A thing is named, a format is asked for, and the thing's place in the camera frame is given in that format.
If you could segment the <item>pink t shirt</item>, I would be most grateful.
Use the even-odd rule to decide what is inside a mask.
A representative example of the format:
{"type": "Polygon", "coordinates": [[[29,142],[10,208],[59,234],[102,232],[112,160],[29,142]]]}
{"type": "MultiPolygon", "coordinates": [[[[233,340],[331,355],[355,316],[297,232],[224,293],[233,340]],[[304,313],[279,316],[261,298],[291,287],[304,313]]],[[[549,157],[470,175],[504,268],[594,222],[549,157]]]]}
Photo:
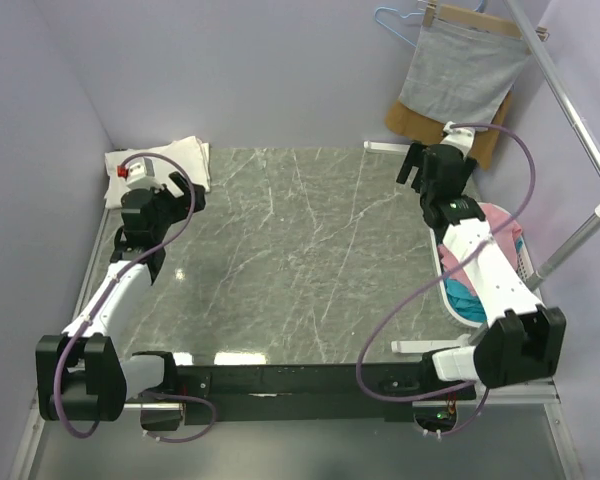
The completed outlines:
{"type": "Polygon", "coordinates": [[[474,219],[450,227],[450,237],[438,245],[442,272],[448,274],[445,290],[452,298],[481,298],[495,291],[496,285],[514,282],[516,276],[522,227],[494,204],[480,202],[479,206],[483,224],[474,219]]]}

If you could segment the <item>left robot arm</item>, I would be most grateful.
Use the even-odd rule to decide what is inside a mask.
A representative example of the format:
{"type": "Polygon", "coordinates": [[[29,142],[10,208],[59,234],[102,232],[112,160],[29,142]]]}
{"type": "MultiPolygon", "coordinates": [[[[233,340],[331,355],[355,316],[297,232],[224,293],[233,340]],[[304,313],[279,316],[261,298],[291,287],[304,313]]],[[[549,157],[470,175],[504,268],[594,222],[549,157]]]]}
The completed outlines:
{"type": "Polygon", "coordinates": [[[60,334],[43,336],[35,350],[39,412],[76,438],[116,420],[125,402],[148,394],[166,402],[180,391],[174,356],[148,351],[121,361],[115,343],[166,258],[168,230],[186,225],[206,206],[205,189],[178,172],[166,187],[133,188],[122,197],[123,224],[105,279],[85,309],[60,334]]]}

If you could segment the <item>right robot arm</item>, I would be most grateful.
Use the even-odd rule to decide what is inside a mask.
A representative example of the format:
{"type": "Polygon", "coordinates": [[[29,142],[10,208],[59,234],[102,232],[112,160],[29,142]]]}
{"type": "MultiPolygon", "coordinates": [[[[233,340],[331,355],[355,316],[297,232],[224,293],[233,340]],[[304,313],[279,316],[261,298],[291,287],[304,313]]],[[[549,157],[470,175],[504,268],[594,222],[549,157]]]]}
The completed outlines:
{"type": "Polygon", "coordinates": [[[455,146],[415,143],[397,177],[419,194],[425,223],[462,266],[486,314],[476,344],[429,353],[432,366],[418,378],[432,399],[454,381],[499,388],[553,376],[566,330],[562,311],[545,307],[502,252],[483,205],[464,194],[475,164],[455,146]]]}

